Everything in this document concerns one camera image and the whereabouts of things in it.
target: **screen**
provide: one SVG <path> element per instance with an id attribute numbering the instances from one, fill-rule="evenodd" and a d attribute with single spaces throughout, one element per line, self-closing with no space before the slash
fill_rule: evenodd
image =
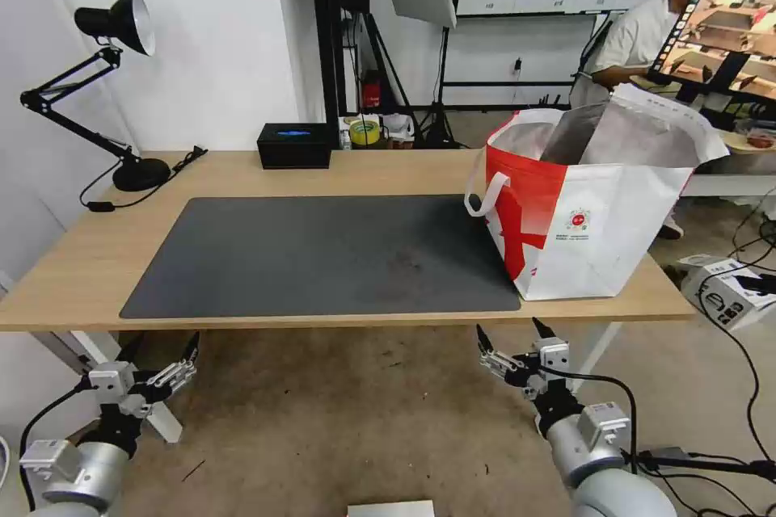
<path id="1" fill-rule="evenodd" d="M 690 0 L 652 70 L 776 99 L 776 0 Z"/>

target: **table leg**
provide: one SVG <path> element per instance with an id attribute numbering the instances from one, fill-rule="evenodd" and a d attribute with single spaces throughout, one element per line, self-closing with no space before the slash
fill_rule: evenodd
<path id="1" fill-rule="evenodd" d="M 584 345 L 571 345 L 571 361 L 580 362 L 579 366 L 573 368 L 575 373 L 589 374 L 604 355 L 604 351 L 612 343 L 612 339 L 617 335 L 622 327 L 622 322 L 611 323 L 593 323 L 589 325 L 590 331 L 588 337 L 584 340 Z M 571 380 L 571 391 L 577 393 L 584 380 Z"/>
<path id="2" fill-rule="evenodd" d="M 87 333 L 86 331 L 71 331 L 70 333 L 97 364 L 113 361 L 121 351 L 121 346 L 109 333 Z M 168 443 L 180 441 L 183 426 L 170 412 L 167 405 L 162 402 L 154 404 L 154 409 L 147 419 Z"/>

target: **shopping bag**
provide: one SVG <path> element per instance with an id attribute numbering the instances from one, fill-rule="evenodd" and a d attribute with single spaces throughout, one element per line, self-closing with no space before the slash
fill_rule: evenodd
<path id="1" fill-rule="evenodd" d="M 477 157 L 465 206 L 485 217 L 528 301 L 617 295 L 694 168 L 728 154 L 697 112 L 623 87 L 597 111 L 517 113 Z M 483 156 L 487 189 L 475 209 L 469 198 Z"/>

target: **tape roll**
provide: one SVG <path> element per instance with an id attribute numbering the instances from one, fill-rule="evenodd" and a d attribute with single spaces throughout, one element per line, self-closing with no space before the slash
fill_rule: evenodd
<path id="1" fill-rule="evenodd" d="M 350 124 L 350 141 L 354 145 L 372 145 L 380 141 L 380 124 L 377 121 L 361 119 Z"/>

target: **lamp shade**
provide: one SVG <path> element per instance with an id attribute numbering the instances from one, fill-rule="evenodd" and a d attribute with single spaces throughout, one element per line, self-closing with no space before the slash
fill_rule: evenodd
<path id="1" fill-rule="evenodd" d="M 78 30 L 94 38 L 116 38 L 132 50 L 154 54 L 156 40 L 151 17 L 143 0 L 116 0 L 109 9 L 78 8 L 75 11 Z"/>

